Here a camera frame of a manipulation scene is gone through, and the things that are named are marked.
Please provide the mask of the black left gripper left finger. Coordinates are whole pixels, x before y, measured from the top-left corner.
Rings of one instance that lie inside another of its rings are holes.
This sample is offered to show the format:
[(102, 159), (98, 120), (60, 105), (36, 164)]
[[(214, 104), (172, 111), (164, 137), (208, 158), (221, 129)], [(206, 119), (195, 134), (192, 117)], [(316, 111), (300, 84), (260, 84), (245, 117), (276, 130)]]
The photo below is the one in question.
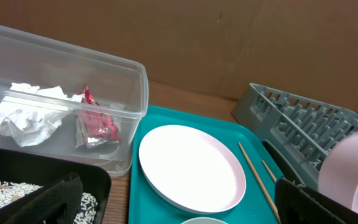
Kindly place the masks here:
[(26, 195), (9, 206), (4, 223), (73, 223), (80, 210), (83, 184), (71, 172)]

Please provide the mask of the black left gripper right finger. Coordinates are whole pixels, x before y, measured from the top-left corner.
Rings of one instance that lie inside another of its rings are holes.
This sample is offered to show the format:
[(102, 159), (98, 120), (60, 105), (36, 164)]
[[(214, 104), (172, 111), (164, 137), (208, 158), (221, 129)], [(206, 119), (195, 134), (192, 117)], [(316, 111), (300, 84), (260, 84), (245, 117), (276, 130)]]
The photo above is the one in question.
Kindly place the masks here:
[(275, 205), (282, 224), (358, 224), (358, 213), (284, 177), (275, 183)]

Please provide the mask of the pink bowl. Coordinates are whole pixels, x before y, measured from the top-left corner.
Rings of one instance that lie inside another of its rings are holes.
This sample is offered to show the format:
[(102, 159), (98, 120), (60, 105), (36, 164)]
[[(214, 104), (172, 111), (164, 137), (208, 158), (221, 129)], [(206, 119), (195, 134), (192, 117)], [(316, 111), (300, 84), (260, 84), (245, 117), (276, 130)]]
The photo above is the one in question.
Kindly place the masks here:
[(358, 133), (337, 143), (325, 158), (318, 192), (358, 213)]

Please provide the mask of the rice pile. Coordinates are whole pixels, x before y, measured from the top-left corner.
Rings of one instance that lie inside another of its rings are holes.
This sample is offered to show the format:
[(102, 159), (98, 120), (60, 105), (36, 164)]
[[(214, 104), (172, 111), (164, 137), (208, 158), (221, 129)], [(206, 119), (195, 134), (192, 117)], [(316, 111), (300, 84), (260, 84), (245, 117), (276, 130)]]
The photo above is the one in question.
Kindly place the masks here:
[[(32, 192), (35, 192), (42, 186), (35, 184), (13, 183), (0, 181), (0, 208), (9, 205), (13, 201), (20, 199)], [(80, 211), (76, 213), (73, 224), (92, 224), (98, 211), (98, 201), (90, 193), (83, 192)]]

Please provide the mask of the wooden chopstick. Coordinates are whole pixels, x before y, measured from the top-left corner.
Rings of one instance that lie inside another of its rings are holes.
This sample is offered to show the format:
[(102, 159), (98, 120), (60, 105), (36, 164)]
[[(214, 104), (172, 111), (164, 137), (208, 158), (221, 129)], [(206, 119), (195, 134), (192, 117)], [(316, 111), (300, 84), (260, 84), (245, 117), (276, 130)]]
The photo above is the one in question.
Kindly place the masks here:
[(270, 167), (266, 164), (265, 161), (262, 161), (262, 164), (264, 165), (264, 167), (265, 167), (266, 171), (268, 172), (268, 174), (269, 174), (270, 178), (272, 179), (272, 181), (273, 181), (274, 183), (276, 183), (277, 178), (276, 178), (276, 176), (273, 174), (273, 172), (271, 171)]
[(262, 179), (260, 178), (260, 176), (259, 176), (258, 172), (256, 171), (252, 161), (250, 160), (249, 156), (247, 155), (244, 147), (242, 146), (242, 144), (240, 142), (238, 142), (238, 146), (239, 146), (240, 150), (242, 151), (242, 154), (243, 154), (248, 166), (250, 167), (250, 170), (251, 170), (253, 176), (255, 177), (259, 188), (261, 189), (265, 199), (267, 200), (267, 203), (268, 203), (270, 209), (272, 210), (272, 212), (273, 212), (278, 224), (281, 224), (281, 220), (280, 220), (280, 217), (279, 217), (279, 214), (278, 214), (278, 209), (277, 209), (273, 199), (271, 198), (269, 192), (267, 191), (264, 183), (262, 182)]

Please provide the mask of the red snack wrapper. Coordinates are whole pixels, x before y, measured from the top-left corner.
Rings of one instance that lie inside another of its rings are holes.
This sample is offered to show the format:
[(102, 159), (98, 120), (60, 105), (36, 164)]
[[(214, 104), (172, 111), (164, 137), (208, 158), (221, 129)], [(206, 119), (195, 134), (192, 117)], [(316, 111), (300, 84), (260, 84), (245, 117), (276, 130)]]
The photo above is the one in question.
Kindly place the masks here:
[(122, 141), (119, 126), (109, 114), (79, 110), (76, 118), (76, 147), (88, 149)]

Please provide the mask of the white napkin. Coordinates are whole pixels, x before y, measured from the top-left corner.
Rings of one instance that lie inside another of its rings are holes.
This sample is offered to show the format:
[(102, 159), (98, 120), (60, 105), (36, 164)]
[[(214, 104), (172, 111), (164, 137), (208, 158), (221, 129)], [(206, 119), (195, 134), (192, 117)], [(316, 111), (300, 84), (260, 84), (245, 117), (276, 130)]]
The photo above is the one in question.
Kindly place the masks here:
[(73, 107), (5, 96), (0, 103), (0, 135), (12, 137), (20, 146), (35, 146), (62, 125)]

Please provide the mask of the grey bowl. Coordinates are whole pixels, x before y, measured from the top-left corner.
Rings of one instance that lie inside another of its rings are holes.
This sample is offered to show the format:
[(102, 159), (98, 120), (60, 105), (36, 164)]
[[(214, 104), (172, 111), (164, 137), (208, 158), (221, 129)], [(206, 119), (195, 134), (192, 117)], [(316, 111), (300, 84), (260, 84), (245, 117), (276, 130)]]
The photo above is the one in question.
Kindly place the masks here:
[(181, 224), (227, 224), (226, 222), (210, 217), (196, 217), (185, 220)]

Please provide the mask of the white round plate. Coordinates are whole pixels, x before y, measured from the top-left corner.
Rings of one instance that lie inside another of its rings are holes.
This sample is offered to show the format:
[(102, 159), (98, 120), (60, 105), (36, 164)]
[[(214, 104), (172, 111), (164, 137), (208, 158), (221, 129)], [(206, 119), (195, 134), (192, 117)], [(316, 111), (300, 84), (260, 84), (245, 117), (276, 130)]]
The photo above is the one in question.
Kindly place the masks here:
[(149, 131), (140, 142), (139, 162), (156, 193), (187, 212), (225, 212), (246, 192), (244, 170), (231, 150), (189, 126), (171, 124)]

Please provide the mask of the grey dishwasher rack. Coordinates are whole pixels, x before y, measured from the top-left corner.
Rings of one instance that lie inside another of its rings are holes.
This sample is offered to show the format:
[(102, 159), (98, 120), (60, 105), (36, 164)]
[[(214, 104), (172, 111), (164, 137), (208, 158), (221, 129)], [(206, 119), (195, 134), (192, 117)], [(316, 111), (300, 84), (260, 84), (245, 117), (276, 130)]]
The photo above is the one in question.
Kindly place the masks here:
[(351, 110), (255, 83), (232, 114), (312, 189), (318, 187), (319, 170), (332, 148), (358, 132), (358, 114)]

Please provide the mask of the black plastic tray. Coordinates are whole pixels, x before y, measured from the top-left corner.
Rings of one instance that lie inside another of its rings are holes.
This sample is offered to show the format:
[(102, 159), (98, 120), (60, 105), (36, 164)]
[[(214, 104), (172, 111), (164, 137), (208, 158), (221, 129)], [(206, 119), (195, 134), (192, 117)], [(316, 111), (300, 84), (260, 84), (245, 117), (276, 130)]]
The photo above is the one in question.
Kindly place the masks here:
[[(80, 176), (83, 192), (96, 197), (99, 205), (94, 223), (102, 223), (111, 189), (111, 179), (105, 170), (88, 164), (0, 149), (0, 181), (43, 187), (71, 172)], [(9, 217), (12, 203), (0, 208), (0, 223)]]

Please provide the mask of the teal plastic tray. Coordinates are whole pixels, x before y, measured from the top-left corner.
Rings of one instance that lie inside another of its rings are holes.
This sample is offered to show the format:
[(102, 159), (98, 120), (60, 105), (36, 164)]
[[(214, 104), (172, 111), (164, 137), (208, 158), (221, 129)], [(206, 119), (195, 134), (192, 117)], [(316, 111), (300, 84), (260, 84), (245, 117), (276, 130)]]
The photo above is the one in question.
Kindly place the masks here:
[(267, 171), (271, 170), (275, 177), (282, 177), (283, 173), (254, 133), (236, 123), (159, 106), (149, 106), (134, 137), (129, 223), (182, 223), (197, 216), (195, 213), (176, 208), (157, 195), (146, 181), (140, 167), (139, 145), (142, 138), (152, 129), (168, 124), (190, 126), (212, 135), (229, 148), (244, 169), (247, 179), (244, 198), (236, 207), (226, 212), (216, 213), (212, 216), (213, 218), (226, 223), (276, 222), (242, 153), (247, 153), (270, 195), (274, 194), (274, 183)]

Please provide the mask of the clear plastic bin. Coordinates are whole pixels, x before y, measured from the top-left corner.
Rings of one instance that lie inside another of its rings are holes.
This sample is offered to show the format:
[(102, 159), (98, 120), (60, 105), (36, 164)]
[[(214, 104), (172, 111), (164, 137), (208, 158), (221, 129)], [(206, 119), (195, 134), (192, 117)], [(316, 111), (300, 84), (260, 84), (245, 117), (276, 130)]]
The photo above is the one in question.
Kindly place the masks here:
[[(99, 166), (122, 176), (132, 164), (132, 142), (145, 116), (149, 84), (135, 61), (0, 26), (0, 103), (5, 96), (73, 107), (44, 142), (20, 147), (0, 135), (0, 148)], [(122, 141), (76, 147), (79, 110), (109, 114)]]

